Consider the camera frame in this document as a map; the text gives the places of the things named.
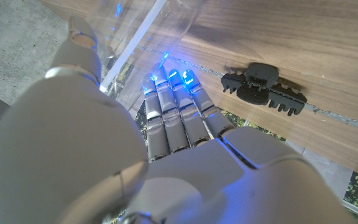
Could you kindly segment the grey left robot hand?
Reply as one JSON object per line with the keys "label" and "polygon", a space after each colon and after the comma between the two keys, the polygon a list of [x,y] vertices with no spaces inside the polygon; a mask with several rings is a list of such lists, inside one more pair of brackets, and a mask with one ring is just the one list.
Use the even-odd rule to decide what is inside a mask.
{"label": "grey left robot hand", "polygon": [[234,127],[192,71],[148,82],[143,139],[99,90],[96,44],[70,18],[45,78],[0,118],[0,223],[354,223],[306,159]]}

